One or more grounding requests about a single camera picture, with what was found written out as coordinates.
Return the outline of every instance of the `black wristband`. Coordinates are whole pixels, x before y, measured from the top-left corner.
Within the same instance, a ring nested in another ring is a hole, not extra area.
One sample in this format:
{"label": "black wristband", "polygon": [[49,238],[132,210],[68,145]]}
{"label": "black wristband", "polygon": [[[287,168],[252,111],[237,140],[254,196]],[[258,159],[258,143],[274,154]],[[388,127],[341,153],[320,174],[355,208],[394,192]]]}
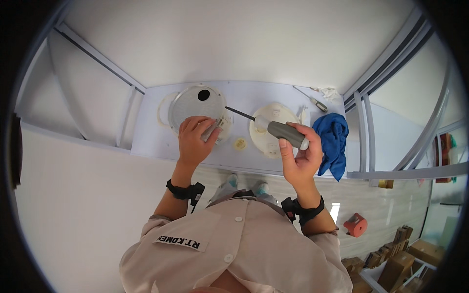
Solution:
{"label": "black wristband", "polygon": [[174,198],[177,199],[190,199],[190,205],[193,206],[194,208],[192,209],[192,212],[194,212],[194,209],[196,208],[197,203],[199,202],[200,197],[202,196],[202,193],[204,193],[205,186],[197,182],[194,185],[189,185],[188,187],[177,187],[174,186],[171,183],[171,179],[168,180],[166,183],[166,187],[171,191],[173,194]]}
{"label": "black wristband", "polygon": [[319,202],[319,206],[315,209],[303,209],[302,213],[300,213],[300,226],[303,226],[308,222],[309,220],[313,219],[315,216],[317,216],[320,212],[322,212],[324,209],[324,199],[321,196],[321,201]]}
{"label": "black wristband", "polygon": [[292,200],[291,197],[287,197],[284,201],[282,201],[282,209],[287,214],[287,217],[290,221],[295,221],[296,216],[300,215],[300,225],[303,226],[309,220],[313,219],[317,216],[322,210],[324,209],[324,199],[321,196],[321,201],[319,202],[319,206],[317,208],[311,209],[304,209],[298,202],[298,199]]}
{"label": "black wristband", "polygon": [[177,199],[190,199],[192,197],[191,186],[194,185],[189,185],[187,188],[173,186],[171,179],[166,183],[166,187],[171,191],[174,198]]}

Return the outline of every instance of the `person's right hand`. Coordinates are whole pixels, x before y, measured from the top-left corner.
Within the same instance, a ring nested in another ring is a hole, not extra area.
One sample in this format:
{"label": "person's right hand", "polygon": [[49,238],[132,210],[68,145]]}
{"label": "person's right hand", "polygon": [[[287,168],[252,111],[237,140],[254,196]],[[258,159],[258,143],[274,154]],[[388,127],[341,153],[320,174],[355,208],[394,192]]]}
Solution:
{"label": "person's right hand", "polygon": [[287,122],[287,125],[296,128],[310,141],[309,147],[306,150],[298,150],[298,154],[294,157],[291,143],[284,138],[279,139],[283,176],[299,193],[314,184],[313,176],[319,169],[323,158],[321,138],[310,127],[292,122]]}

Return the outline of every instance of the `workbench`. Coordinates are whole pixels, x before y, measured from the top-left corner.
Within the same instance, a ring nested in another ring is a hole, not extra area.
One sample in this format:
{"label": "workbench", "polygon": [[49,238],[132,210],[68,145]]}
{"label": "workbench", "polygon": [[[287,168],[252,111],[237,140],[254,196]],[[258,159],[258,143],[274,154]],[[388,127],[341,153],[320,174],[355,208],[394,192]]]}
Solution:
{"label": "workbench", "polygon": [[[166,160],[179,158],[178,138],[169,127],[158,122],[157,111],[160,107],[161,122],[167,123],[167,113],[171,99],[162,100],[170,95],[177,94],[184,89],[197,84],[214,87],[221,91],[227,101],[227,106],[252,115],[257,109],[270,103],[281,103],[298,115],[306,106],[305,124],[311,126],[320,116],[328,113],[338,113],[345,116],[342,99],[340,103],[326,101],[322,94],[306,87],[297,87],[307,95],[322,102],[328,107],[328,112],[321,112],[302,93],[292,85],[263,82],[218,81],[202,83],[180,83],[148,88],[145,91],[138,113],[131,153],[133,155],[155,157]],[[202,165],[212,168],[230,170],[234,172],[247,172],[282,176],[281,159],[271,159],[257,149],[249,135],[249,119],[233,114],[233,124],[230,137],[220,145],[215,145],[212,153],[202,162]],[[243,137],[247,147],[235,150],[236,139]],[[329,170],[323,177],[333,178]]]}

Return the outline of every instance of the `blue microfiber towel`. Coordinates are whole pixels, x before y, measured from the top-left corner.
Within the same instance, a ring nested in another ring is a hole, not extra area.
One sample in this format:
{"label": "blue microfiber towel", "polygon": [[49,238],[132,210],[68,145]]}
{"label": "blue microfiber towel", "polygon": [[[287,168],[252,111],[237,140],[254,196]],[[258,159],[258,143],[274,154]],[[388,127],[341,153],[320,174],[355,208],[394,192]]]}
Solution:
{"label": "blue microfiber towel", "polygon": [[339,181],[345,172],[345,141],[348,136],[348,125],[344,116],[330,113],[319,117],[313,129],[321,137],[323,161],[318,176],[331,170],[334,178]]}

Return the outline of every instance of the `person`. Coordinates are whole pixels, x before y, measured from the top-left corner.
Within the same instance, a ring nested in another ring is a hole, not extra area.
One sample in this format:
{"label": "person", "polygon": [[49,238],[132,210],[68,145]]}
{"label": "person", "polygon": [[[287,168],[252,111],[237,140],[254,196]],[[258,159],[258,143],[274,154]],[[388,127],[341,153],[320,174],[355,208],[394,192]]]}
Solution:
{"label": "person", "polygon": [[[197,166],[210,154],[220,133],[207,141],[202,133],[215,120],[187,118],[179,128],[180,157],[171,177],[187,188]],[[309,148],[293,155],[279,139],[285,179],[301,208],[321,203],[313,175],[322,161],[320,137],[310,127],[287,122],[304,134]],[[140,241],[120,263],[127,293],[351,292],[352,282],[340,262],[338,227],[327,209],[303,222],[298,233],[265,184],[254,193],[237,191],[231,175],[201,211],[187,214],[188,200],[166,189]]]}

